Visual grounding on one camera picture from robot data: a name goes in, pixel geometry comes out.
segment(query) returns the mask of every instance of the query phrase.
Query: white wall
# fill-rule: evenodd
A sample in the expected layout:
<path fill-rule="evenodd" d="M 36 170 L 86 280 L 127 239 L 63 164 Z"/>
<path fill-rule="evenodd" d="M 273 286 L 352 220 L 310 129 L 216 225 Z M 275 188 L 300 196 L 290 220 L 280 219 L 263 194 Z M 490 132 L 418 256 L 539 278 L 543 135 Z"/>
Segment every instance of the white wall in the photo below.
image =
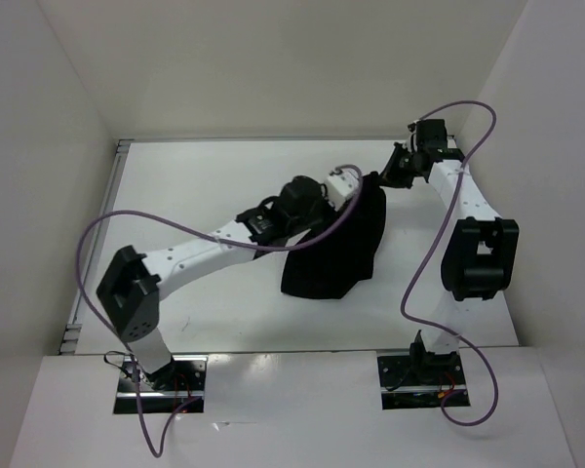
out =
<path fill-rule="evenodd" d="M 113 142 L 33 0 L 0 1 L 0 467 L 74 295 Z"/>
<path fill-rule="evenodd" d="M 486 195 L 521 227 L 510 311 L 585 467 L 585 0 L 530 0 L 480 99 L 498 127 L 475 156 Z M 461 145 L 487 124 L 473 111 Z"/>
<path fill-rule="evenodd" d="M 40 0 L 116 137 L 401 135 L 479 93 L 525 2 Z"/>

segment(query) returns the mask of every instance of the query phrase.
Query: white tabletop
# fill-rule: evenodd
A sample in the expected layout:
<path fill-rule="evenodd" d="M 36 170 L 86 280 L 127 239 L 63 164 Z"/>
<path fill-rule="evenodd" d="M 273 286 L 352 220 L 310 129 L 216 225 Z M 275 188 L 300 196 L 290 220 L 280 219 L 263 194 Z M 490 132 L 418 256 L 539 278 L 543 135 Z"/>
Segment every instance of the white tabletop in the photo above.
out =
<path fill-rule="evenodd" d="M 334 166 L 381 171 L 392 153 L 388 140 L 187 141 L 134 143 L 114 209 L 143 210 L 208 232 L 278 194 L 293 176 L 322 180 Z M 387 220 L 374 276 L 341 300 L 308 300 L 280 293 L 284 254 L 273 253 L 202 278 L 161 303 L 160 330 L 173 352 L 268 352 L 407 348 L 418 326 L 399 303 L 445 212 L 424 180 L 412 190 L 386 190 Z M 139 252 L 185 242 L 185 234 L 153 221 L 122 216 L 110 221 L 95 287 L 113 254 L 132 244 Z M 444 294 L 435 255 L 416 287 L 409 311 L 429 317 Z M 484 346 L 518 340 L 502 293 L 464 312 L 463 334 Z M 118 347 L 91 313 L 82 314 L 78 354 Z"/>
<path fill-rule="evenodd" d="M 201 414 L 178 416 L 154 460 L 137 416 L 113 415 L 118 371 L 100 356 L 44 358 L 12 468 L 152 466 L 547 467 L 574 466 L 546 378 L 529 348 L 485 350 L 498 376 L 494 416 L 472 428 L 440 409 L 381 409 L 375 353 L 211 356 Z M 461 353 L 471 408 L 480 417 L 491 383 L 471 350 Z M 148 414 L 156 447 L 166 414 Z"/>

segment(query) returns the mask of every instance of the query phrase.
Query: black cloth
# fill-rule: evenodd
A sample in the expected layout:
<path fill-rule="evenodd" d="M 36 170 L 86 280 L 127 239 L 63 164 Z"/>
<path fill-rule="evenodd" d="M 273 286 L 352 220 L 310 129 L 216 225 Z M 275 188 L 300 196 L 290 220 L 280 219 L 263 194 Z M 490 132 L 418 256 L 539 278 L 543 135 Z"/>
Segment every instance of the black cloth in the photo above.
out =
<path fill-rule="evenodd" d="M 316 246 L 289 252 L 282 293 L 308 299 L 341 299 L 358 281 L 372 278 L 374 254 L 386 223 L 386 195 L 378 173 L 364 176 L 358 205 L 348 219 Z M 327 229 L 314 229 L 299 242 Z"/>

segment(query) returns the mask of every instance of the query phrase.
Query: white table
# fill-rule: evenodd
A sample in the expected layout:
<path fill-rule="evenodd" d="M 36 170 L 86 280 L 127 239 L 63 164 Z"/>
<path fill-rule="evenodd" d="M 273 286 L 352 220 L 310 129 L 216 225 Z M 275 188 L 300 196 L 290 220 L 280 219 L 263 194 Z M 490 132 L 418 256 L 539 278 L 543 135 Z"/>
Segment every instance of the white table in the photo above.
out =
<path fill-rule="evenodd" d="M 154 460 L 137 416 L 113 415 L 118 371 L 100 356 L 45 358 L 12 468 L 112 467 L 547 467 L 574 466 L 534 350 L 487 349 L 500 399 L 486 424 L 460 428 L 440 409 L 382 410 L 375 353 L 211 356 L 202 414 L 178 416 Z M 471 350 L 461 354 L 471 408 L 491 384 Z M 166 414 L 148 414 L 158 447 Z"/>
<path fill-rule="evenodd" d="M 334 166 L 381 171 L 392 141 L 186 141 L 134 143 L 113 208 L 143 210 L 208 232 L 278 194 L 293 176 L 318 180 Z M 374 277 L 342 300 L 316 301 L 280 293 L 284 254 L 217 272 L 161 303 L 160 330 L 173 352 L 276 352 L 407 348 L 418 326 L 403 319 L 399 303 L 445 212 L 423 180 L 412 190 L 386 190 L 387 222 Z M 122 216 L 110 221 L 88 289 L 108 261 L 132 244 L 146 252 L 184 242 L 163 225 Z M 429 317 L 443 294 L 435 255 L 414 291 L 409 311 Z M 464 312 L 464 334 L 484 346 L 516 346 L 502 293 Z M 100 354 L 119 344 L 91 313 L 84 317 L 77 354 Z"/>

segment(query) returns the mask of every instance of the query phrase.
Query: folded black fabric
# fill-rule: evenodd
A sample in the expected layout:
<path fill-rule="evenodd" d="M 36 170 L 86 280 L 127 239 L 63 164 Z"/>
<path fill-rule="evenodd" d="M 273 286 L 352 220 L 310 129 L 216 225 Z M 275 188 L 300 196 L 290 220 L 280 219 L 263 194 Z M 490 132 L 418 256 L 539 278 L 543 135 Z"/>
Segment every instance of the folded black fabric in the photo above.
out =
<path fill-rule="evenodd" d="M 343 298 L 358 281 L 372 278 L 374 254 L 386 223 L 386 195 L 378 173 L 364 176 L 360 201 L 330 237 L 290 252 L 282 274 L 282 293 L 308 299 Z M 299 242 L 327 229 L 313 229 Z"/>

